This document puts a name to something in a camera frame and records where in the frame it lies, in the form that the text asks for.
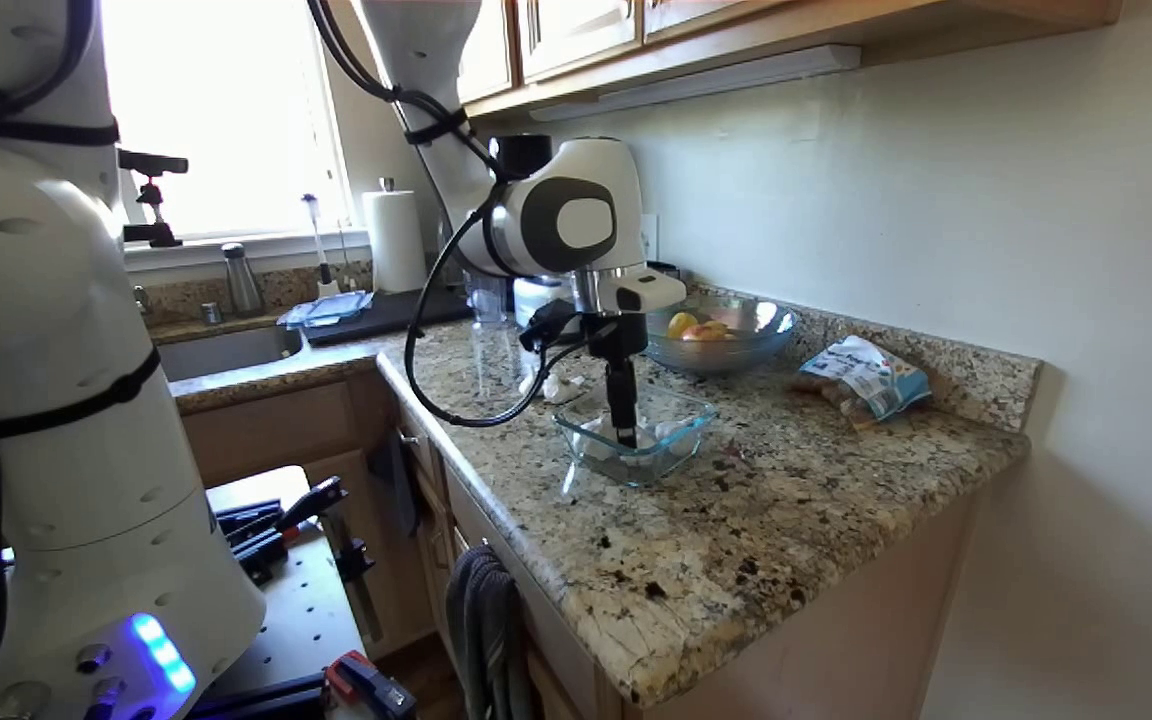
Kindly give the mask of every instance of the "cabinet handle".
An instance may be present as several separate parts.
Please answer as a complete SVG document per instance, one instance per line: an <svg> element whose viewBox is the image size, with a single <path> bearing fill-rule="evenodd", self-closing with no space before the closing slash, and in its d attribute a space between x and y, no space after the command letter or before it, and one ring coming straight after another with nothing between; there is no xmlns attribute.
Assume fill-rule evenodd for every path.
<svg viewBox="0 0 1152 720"><path fill-rule="evenodd" d="M410 450L424 450L424 446L430 446L430 437L417 437L417 432L400 432L400 446L410 446Z"/></svg>

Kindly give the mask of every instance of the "faucet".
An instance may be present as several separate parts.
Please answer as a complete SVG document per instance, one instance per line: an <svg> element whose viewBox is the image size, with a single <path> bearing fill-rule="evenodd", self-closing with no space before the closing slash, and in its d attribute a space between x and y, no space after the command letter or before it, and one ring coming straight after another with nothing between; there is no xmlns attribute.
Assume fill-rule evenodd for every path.
<svg viewBox="0 0 1152 720"><path fill-rule="evenodd" d="M263 295L260 295L260 285L252 277L244 244L225 244L221 258L225 258L225 273L229 273L234 318L260 318Z"/></svg>

